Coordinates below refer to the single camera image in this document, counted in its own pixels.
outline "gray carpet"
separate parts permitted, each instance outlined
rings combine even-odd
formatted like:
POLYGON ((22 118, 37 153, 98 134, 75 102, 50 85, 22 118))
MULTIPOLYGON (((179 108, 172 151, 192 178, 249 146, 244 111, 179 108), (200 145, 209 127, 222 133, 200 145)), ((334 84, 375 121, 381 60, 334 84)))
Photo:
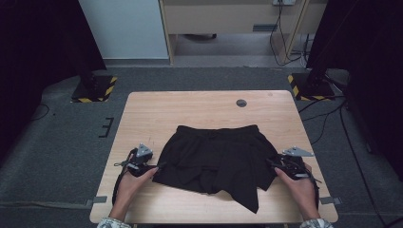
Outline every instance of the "gray carpet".
MULTIPOLYGON (((48 87, 32 121, 12 148, 0 170, 0 201, 63 202, 83 206, 95 197, 127 95, 133 91, 291 90, 287 76, 303 68, 263 67, 138 67, 110 68, 118 77, 109 100, 75 104, 70 96, 79 82, 73 77, 48 87), (114 118, 107 138, 103 125, 114 118)), ((327 113, 343 102, 319 102, 301 119, 327 113)), ((296 101, 302 109, 310 102, 296 101)), ((374 202, 386 222, 403 216, 403 183, 381 155, 369 154, 355 121, 346 108, 343 119, 374 202)), ((304 122, 311 142, 320 137, 325 117, 304 122)), ((375 214, 355 157, 348 145, 339 113, 327 118, 323 136, 313 144, 321 171, 333 197, 339 220, 335 227, 382 227, 375 214)), ((0 207, 0 227, 95 227, 90 209, 0 207)))

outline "black shorts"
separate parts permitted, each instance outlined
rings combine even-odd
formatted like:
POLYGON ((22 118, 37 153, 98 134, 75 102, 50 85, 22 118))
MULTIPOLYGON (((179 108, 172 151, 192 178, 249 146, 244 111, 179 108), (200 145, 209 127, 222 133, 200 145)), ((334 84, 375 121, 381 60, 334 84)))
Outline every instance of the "black shorts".
POLYGON ((207 194, 224 190, 257 213, 257 187, 266 191, 276 176, 265 160, 279 163, 277 154, 256 125, 231 129, 180 125, 163 148, 158 164, 166 166, 153 181, 207 194))

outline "wall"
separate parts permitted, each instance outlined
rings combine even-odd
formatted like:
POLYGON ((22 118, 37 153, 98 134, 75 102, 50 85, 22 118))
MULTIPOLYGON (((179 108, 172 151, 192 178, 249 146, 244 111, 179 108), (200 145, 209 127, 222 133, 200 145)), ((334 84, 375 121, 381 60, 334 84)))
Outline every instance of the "wall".
POLYGON ((168 59, 158 0, 79 0, 104 59, 168 59))
POLYGON ((310 0, 308 8, 302 19, 299 33, 314 34, 317 32, 323 12, 326 9, 328 0, 310 0))

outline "floor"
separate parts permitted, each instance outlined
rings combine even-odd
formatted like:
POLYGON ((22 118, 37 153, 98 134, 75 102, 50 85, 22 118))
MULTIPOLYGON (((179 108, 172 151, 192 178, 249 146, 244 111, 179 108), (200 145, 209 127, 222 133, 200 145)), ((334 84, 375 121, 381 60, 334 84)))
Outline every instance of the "floor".
MULTIPOLYGON (((305 38, 300 36, 291 59, 301 56, 303 42, 300 41, 305 38)), ((45 105, 40 105, 33 117, 39 121, 27 127, 13 148, 8 164, 0 170, 0 227, 95 227, 88 219, 90 205, 86 205, 86 200, 96 194, 118 125, 113 125, 111 137, 106 139, 98 138, 105 133, 100 126, 108 123, 108 117, 115 117, 115 123, 119 122, 128 92, 291 90, 286 76, 292 72, 309 72, 306 63, 297 59, 280 66, 269 41, 270 36, 264 33, 219 34, 216 39, 208 35, 180 36, 173 65, 115 63, 107 66, 108 72, 97 72, 119 77, 106 103, 70 103, 78 77, 47 88, 43 94, 45 105), (57 208, 49 204, 21 204, 27 201, 58 204, 57 208)), ((348 72, 341 69, 330 69, 328 75, 341 83, 349 79, 348 72)), ((337 88, 333 90, 342 95, 337 88)), ((335 109, 342 102, 336 99, 316 103, 300 113, 329 190, 334 198, 342 201, 336 206, 339 220, 335 227, 384 227, 382 223, 403 217, 403 183, 397 180, 381 155, 368 153, 352 115, 345 106, 335 109), (354 150, 346 140, 338 113, 326 115, 333 110, 343 114, 354 150)), ((308 104, 296 101, 299 110, 308 104)), ((267 227, 284 226, 268 224, 267 227)))

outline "black strap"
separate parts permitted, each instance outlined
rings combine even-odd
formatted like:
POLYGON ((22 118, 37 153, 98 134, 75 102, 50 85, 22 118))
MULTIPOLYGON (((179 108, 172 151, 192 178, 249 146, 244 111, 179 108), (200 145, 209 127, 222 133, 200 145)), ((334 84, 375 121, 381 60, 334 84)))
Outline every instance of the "black strap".
POLYGON ((309 180, 311 181, 311 183, 314 185, 314 189, 315 189, 315 203, 317 205, 317 209, 319 208, 319 187, 317 186, 317 181, 314 178, 314 175, 307 169, 305 168, 305 172, 308 174, 309 176, 309 180))
POLYGON ((130 153, 128 153, 127 158, 125 161, 122 161, 120 163, 120 165, 123 167, 122 168, 122 172, 121 174, 118 176, 118 179, 116 179, 115 182, 115 187, 113 188, 113 195, 112 195, 112 205, 115 205, 115 200, 116 200, 116 196, 118 194, 118 189, 119 189, 119 184, 121 183, 122 177, 124 176, 124 174, 127 172, 126 170, 126 166, 128 164, 128 160, 130 159, 130 155, 134 154, 133 152, 134 150, 130 151, 130 153))

